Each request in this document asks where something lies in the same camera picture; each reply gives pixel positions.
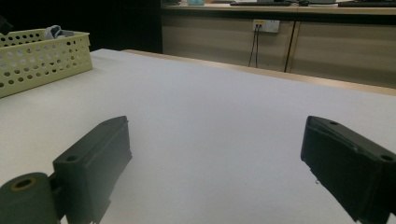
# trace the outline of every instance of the power socket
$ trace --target power socket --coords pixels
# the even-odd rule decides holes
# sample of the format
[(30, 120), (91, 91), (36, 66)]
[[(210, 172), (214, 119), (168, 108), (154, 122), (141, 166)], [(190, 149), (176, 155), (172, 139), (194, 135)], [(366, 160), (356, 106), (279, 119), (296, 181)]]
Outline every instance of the power socket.
[(259, 32), (264, 32), (265, 29), (265, 20), (253, 20), (253, 31), (256, 31), (256, 25), (261, 25)]
[(280, 21), (253, 20), (252, 30), (256, 31), (256, 25), (261, 25), (259, 32), (278, 33)]
[(265, 22), (265, 32), (277, 33), (279, 32), (280, 21), (266, 21)]

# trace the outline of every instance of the black wall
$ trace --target black wall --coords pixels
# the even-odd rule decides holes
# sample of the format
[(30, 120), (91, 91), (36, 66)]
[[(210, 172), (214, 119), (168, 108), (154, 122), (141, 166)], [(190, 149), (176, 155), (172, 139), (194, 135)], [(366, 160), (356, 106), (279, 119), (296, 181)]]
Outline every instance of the black wall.
[(90, 50), (163, 52), (161, 0), (7, 0), (0, 5), (0, 15), (14, 31), (57, 24), (90, 33)]

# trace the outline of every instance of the electrical cord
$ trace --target electrical cord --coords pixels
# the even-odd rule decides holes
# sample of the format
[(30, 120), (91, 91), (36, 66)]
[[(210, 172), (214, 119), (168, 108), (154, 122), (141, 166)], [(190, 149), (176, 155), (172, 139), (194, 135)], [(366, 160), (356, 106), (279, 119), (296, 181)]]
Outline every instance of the electrical cord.
[(257, 64), (257, 54), (259, 52), (259, 31), (262, 28), (261, 25), (259, 25), (259, 29), (257, 29), (257, 34), (256, 34), (256, 67), (259, 68), (258, 64)]
[(259, 28), (259, 25), (256, 24), (256, 28), (254, 28), (253, 46), (251, 47), (250, 59), (248, 60), (248, 65), (247, 65), (247, 67), (250, 67), (251, 56), (253, 55), (254, 44), (255, 44), (255, 42), (256, 42), (256, 34), (258, 33), (259, 29), (260, 29), (260, 28)]

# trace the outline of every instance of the perforated basket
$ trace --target perforated basket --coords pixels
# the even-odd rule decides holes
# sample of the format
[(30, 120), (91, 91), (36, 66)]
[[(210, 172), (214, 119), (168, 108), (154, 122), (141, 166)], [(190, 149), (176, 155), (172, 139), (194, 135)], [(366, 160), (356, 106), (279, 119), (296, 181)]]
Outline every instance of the perforated basket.
[(92, 69), (88, 33), (44, 40), (44, 31), (0, 35), (0, 98)]

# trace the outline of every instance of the white table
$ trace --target white table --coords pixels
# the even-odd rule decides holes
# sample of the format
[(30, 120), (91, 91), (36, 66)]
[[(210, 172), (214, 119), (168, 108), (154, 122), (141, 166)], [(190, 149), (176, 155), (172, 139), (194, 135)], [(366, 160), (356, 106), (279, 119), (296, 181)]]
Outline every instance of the white table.
[(396, 152), (395, 96), (106, 49), (92, 62), (0, 100), (0, 183), (51, 174), (85, 133), (126, 115), (134, 158), (103, 224), (354, 223), (300, 160), (306, 117)]

